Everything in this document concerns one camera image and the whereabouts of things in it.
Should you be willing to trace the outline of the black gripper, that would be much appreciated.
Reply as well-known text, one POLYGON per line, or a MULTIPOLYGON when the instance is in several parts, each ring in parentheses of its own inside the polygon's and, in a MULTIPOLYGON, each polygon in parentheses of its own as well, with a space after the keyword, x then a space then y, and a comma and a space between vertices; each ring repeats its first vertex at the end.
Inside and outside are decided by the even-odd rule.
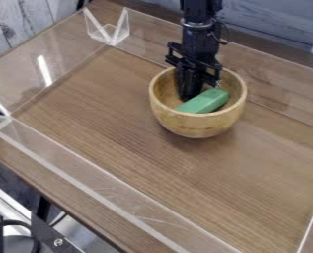
POLYGON ((195 97, 204 83, 215 87, 222 64, 216 60, 223 24, 216 19, 203 23, 181 22, 180 42, 167 43, 164 61, 176 70, 176 91, 180 100, 195 97))

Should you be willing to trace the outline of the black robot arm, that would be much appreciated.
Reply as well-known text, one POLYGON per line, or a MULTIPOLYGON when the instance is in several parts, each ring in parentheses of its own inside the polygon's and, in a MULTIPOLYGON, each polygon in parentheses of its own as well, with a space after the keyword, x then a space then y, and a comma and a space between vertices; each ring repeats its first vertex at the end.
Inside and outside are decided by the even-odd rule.
POLYGON ((176 93, 181 101, 195 97, 204 84, 215 87, 222 65, 216 60, 222 23, 216 14, 222 0, 179 0, 180 43, 167 43, 164 61, 175 67, 176 93))

